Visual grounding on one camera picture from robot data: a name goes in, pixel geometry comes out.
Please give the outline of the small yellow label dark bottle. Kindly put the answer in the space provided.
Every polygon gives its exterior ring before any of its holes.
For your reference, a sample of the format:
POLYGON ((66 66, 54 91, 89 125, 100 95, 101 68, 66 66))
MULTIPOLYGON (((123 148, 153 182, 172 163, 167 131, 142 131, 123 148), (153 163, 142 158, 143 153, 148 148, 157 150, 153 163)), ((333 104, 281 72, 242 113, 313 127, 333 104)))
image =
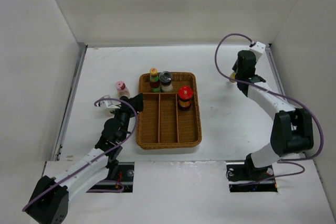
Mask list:
POLYGON ((230 75, 230 82, 231 83, 235 83, 236 80, 235 80, 235 75, 236 75, 236 72, 232 72, 231 75, 230 75))

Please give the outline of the pink lid spice shaker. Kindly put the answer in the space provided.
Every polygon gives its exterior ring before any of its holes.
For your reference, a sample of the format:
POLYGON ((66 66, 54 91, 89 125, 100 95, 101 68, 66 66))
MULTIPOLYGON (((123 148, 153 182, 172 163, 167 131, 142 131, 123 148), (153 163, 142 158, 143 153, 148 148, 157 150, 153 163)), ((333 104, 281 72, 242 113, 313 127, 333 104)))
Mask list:
POLYGON ((130 92, 124 81, 116 82, 115 88, 117 90, 119 97, 127 97, 127 98, 130 97, 130 92))

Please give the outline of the yellow cap green label bottle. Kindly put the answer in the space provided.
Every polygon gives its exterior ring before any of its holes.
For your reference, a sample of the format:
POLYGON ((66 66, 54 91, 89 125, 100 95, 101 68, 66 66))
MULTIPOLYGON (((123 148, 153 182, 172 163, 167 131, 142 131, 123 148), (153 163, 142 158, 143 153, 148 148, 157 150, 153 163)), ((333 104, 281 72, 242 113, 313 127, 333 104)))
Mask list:
POLYGON ((151 68, 150 69, 150 87, 151 87, 152 92, 160 93, 161 92, 160 85, 161 84, 160 84, 157 69, 156 68, 151 68))

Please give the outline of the black top salt grinder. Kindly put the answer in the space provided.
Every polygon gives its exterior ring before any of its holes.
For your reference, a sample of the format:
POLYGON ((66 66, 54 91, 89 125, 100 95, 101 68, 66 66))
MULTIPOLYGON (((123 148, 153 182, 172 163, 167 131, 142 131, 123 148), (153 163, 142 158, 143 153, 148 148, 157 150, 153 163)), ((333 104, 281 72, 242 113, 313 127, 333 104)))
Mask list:
POLYGON ((169 71, 163 71, 159 75, 159 81, 161 84, 162 92, 172 93, 173 85, 172 85, 173 75, 169 71))

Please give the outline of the red lid chili sauce jar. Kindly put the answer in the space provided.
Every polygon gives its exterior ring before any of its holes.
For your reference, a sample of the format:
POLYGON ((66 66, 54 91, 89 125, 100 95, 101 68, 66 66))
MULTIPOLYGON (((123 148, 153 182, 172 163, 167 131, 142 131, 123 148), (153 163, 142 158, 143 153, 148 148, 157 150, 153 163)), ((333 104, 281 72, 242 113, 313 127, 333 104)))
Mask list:
POLYGON ((192 88, 188 86, 183 86, 178 90, 178 107, 181 110, 188 110, 192 104, 194 92, 192 88))

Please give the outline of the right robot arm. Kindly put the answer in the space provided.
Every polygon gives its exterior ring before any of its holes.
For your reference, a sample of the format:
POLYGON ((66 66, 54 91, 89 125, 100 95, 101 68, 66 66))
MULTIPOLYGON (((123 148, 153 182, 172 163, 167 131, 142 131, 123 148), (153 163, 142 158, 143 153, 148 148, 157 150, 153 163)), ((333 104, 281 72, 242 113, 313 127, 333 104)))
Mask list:
POLYGON ((296 108, 272 94, 266 80, 255 73, 257 56, 251 50, 238 52, 233 66, 238 89, 256 102, 273 120, 270 142, 246 156, 242 165, 227 171, 232 182, 263 179, 273 163, 289 154, 312 149, 312 116, 305 108, 296 108))

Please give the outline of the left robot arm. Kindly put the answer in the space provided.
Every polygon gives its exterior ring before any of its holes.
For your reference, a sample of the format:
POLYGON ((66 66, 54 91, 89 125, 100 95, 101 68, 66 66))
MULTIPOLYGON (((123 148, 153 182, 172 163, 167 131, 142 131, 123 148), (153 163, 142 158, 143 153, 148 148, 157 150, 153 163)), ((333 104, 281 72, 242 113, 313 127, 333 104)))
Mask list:
POLYGON ((104 123, 101 136, 91 151, 56 177, 43 176, 36 184, 22 211, 38 223, 62 223, 69 207, 81 195, 102 180, 118 175, 114 165, 122 144, 136 131, 129 130, 131 118, 143 111, 143 94, 118 100, 114 116, 104 123))

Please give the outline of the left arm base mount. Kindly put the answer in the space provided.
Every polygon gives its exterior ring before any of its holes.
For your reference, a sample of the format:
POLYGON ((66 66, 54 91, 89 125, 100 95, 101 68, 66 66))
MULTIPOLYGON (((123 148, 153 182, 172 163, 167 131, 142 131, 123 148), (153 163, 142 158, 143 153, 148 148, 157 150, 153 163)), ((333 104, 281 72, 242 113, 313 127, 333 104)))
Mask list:
POLYGON ((110 169, 107 177, 91 187, 89 193, 132 193, 134 162, 118 163, 110 169))

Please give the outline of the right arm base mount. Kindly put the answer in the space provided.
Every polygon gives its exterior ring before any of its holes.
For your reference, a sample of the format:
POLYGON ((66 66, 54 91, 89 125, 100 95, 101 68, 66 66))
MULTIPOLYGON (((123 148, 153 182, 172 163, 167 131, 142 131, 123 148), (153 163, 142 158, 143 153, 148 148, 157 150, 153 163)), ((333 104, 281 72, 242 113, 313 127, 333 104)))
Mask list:
POLYGON ((247 174, 242 162, 229 162, 226 164, 226 177, 229 181, 231 193, 276 193, 276 180, 273 178, 272 165, 258 169, 256 172, 247 174))

